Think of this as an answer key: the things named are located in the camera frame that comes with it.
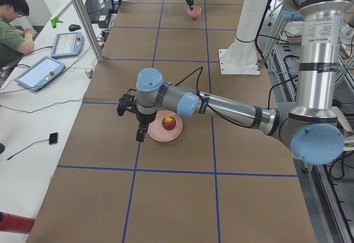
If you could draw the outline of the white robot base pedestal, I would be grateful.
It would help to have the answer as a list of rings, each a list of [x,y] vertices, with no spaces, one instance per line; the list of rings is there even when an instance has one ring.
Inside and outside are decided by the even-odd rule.
[[[244,0],[235,40],[219,50],[222,75],[259,75],[256,37],[270,0]]]

